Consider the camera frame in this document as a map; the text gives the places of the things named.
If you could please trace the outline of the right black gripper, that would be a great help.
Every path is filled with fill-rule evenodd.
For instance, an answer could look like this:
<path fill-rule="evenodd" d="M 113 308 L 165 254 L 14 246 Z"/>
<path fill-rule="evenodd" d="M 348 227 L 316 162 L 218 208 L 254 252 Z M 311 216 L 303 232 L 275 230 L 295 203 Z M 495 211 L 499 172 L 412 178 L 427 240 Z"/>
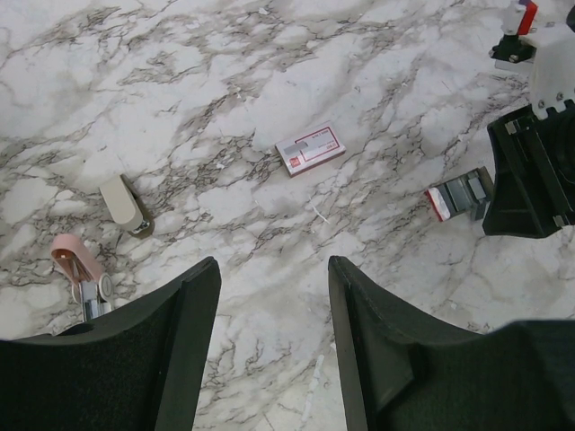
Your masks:
<path fill-rule="evenodd" d="M 543 239 L 574 225 L 574 106 L 546 119 L 525 106 L 487 131 L 495 180 L 484 233 Z"/>

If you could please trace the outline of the staple box with staples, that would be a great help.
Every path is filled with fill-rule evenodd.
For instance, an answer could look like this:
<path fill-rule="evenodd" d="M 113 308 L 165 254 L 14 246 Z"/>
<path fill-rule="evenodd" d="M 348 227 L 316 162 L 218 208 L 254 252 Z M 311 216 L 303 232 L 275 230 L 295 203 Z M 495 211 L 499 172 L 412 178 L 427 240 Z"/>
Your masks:
<path fill-rule="evenodd" d="M 486 167 L 476 168 L 426 190 L 438 220 L 445 222 L 468 213 L 482 220 L 493 197 L 493 181 Z"/>

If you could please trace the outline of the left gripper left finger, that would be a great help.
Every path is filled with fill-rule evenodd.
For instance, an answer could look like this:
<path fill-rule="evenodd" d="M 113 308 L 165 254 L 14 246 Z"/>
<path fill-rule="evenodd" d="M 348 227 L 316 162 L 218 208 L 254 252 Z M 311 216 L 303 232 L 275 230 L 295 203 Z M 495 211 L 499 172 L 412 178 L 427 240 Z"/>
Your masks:
<path fill-rule="evenodd" d="M 2 429 L 192 429 L 220 289 L 209 257 L 56 336 L 3 341 Z"/>

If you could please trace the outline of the red white staple box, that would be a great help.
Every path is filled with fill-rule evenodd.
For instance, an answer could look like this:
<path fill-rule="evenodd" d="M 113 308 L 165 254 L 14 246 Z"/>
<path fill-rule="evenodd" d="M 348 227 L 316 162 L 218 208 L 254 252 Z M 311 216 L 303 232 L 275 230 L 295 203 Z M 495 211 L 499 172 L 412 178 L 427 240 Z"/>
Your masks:
<path fill-rule="evenodd" d="M 275 144 L 290 178 L 327 163 L 346 152 L 334 125 L 326 121 Z"/>

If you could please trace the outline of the beige stapler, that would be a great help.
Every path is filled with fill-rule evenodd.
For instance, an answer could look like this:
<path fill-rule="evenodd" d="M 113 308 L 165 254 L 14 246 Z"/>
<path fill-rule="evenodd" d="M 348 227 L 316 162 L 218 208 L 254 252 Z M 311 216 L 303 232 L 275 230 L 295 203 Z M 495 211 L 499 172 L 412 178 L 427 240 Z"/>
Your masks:
<path fill-rule="evenodd" d="M 99 191 L 115 224 L 133 237 L 145 238 L 152 234 L 154 218 L 124 174 L 105 181 Z"/>

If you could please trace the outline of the pink stapler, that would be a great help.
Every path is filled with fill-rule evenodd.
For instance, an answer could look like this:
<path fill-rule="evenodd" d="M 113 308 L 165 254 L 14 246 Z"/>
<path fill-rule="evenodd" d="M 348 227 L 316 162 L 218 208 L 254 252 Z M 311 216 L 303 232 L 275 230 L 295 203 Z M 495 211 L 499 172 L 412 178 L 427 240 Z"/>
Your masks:
<path fill-rule="evenodd" d="M 99 318 L 113 310 L 114 284 L 111 276 L 79 237 L 71 233 L 57 235 L 51 243 L 50 255 L 71 282 L 71 294 L 74 301 L 82 306 L 84 321 Z"/>

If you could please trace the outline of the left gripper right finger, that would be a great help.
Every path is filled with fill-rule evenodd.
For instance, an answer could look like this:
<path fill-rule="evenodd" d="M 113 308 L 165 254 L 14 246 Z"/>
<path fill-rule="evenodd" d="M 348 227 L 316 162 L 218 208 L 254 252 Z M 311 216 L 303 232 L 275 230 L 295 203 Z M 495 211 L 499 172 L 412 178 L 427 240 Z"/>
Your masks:
<path fill-rule="evenodd" d="M 571 430 L 574 323 L 514 321 L 478 334 L 328 264 L 350 430 Z"/>

